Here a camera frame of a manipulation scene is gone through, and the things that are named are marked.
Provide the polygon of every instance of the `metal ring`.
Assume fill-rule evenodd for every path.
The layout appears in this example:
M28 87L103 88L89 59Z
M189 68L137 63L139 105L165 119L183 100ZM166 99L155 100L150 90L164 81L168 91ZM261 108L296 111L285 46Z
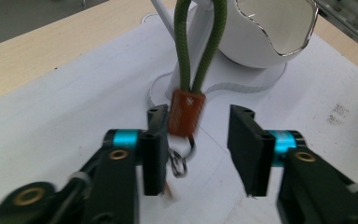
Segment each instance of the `metal ring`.
M122 160L129 156L129 152L126 150L116 150L110 153L110 159L114 161Z
M302 161L316 161L316 158L307 152L297 152L295 155L299 160Z
M34 193L33 197L27 198L26 196L31 193ZM25 206L39 201L44 195L45 190L42 188L25 189L14 198L13 203L17 206Z

